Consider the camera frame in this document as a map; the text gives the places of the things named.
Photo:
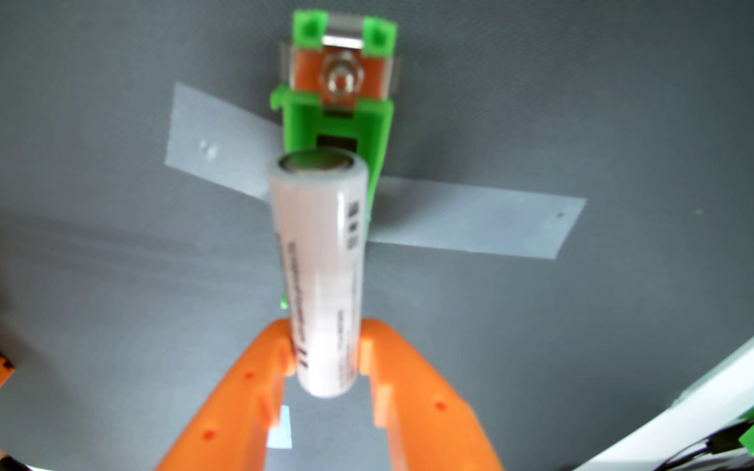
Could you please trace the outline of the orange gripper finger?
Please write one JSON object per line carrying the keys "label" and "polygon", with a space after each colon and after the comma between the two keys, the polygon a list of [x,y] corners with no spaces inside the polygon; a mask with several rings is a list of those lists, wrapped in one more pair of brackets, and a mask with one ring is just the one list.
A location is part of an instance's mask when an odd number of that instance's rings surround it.
{"label": "orange gripper finger", "polygon": [[265,327],[225,373],[155,470],[263,470],[295,371],[290,327]]}
{"label": "orange gripper finger", "polygon": [[504,470],[473,409],[392,326],[364,319],[360,373],[392,470]]}

